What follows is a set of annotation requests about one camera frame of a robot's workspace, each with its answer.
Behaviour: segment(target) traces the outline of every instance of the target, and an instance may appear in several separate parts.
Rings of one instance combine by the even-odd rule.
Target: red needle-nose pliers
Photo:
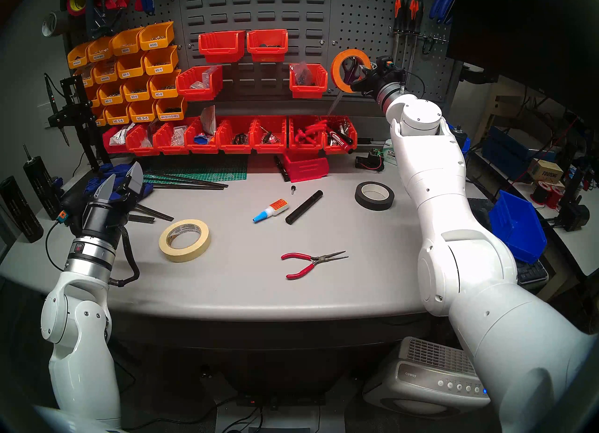
[[[307,254],[300,253],[287,253],[281,256],[281,259],[305,259],[306,261],[312,261],[308,267],[303,269],[301,272],[296,274],[287,275],[288,280],[297,280],[306,275],[310,270],[312,270],[317,264],[321,264],[322,262],[336,261],[337,259],[347,259],[349,256],[342,256],[341,258],[334,258],[333,256],[337,256],[338,254],[343,254],[345,251],[339,251],[338,253],[328,254],[326,256],[318,256],[317,258],[313,258]]]

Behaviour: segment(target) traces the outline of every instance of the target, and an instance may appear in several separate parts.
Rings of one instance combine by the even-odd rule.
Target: gray table surface
[[[422,242],[416,209],[401,184],[397,168],[359,170],[354,156],[329,157],[330,172],[320,180],[284,183],[273,157],[252,155],[247,180],[227,182],[224,191],[155,190],[143,204],[175,217],[199,219],[212,241],[200,257],[173,263],[158,247],[158,237],[171,222],[129,222],[127,229],[140,278],[111,287],[112,310],[164,317],[207,320],[327,320],[377,317],[425,311],[420,301],[416,262]],[[395,192],[393,206],[382,212],[361,207],[356,186],[372,180]],[[466,184],[467,195],[484,198]],[[315,191],[324,196],[293,225],[285,217]],[[287,212],[258,224],[252,218],[269,203],[284,198]],[[47,232],[51,221],[38,219]],[[49,241],[53,260],[64,264],[73,236],[57,226]],[[346,250],[348,259],[320,264],[305,277],[285,275],[308,265],[281,255],[324,255]],[[119,245],[112,277],[132,274]],[[44,240],[29,244],[21,235],[0,265],[0,275],[44,294],[55,286],[59,271],[46,258]],[[72,290],[76,297],[84,292]]]
[[[477,151],[477,156],[485,161],[504,179],[508,180],[508,176],[490,160],[485,159],[480,154],[480,151]],[[533,194],[534,191],[533,184],[516,182],[513,186],[525,200],[531,201],[543,219],[553,219],[558,216],[559,211],[551,209],[550,207],[541,207],[532,202],[530,195]],[[599,189],[595,188],[591,191],[581,191],[581,196],[581,204],[586,205],[591,214],[587,224],[580,230],[574,232],[567,232],[560,227],[557,227],[554,230],[581,268],[581,272],[588,277],[599,269]]]

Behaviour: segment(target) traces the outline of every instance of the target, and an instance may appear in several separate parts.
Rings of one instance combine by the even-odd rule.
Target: black tape roll
[[[356,187],[356,201],[371,211],[385,211],[391,207],[395,194],[382,183],[363,182]]]

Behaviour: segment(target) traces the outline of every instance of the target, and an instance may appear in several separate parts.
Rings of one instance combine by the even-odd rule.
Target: super glue bottle
[[[289,204],[285,200],[275,201],[271,205],[269,205],[264,211],[260,212],[256,217],[254,217],[254,223],[260,222],[261,220],[264,220],[270,216],[276,216],[288,207]]]

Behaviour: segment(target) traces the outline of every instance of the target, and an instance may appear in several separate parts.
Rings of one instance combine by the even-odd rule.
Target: orange tape roll
[[[360,50],[345,50],[339,53],[337,56],[335,56],[335,59],[333,59],[333,62],[331,64],[331,78],[333,80],[333,83],[340,90],[346,93],[353,93],[350,86],[343,81],[343,79],[341,78],[341,74],[339,73],[341,63],[345,61],[347,58],[359,59],[364,65],[364,67],[368,69],[372,69],[372,66],[370,65],[370,59],[368,59],[368,56]]]

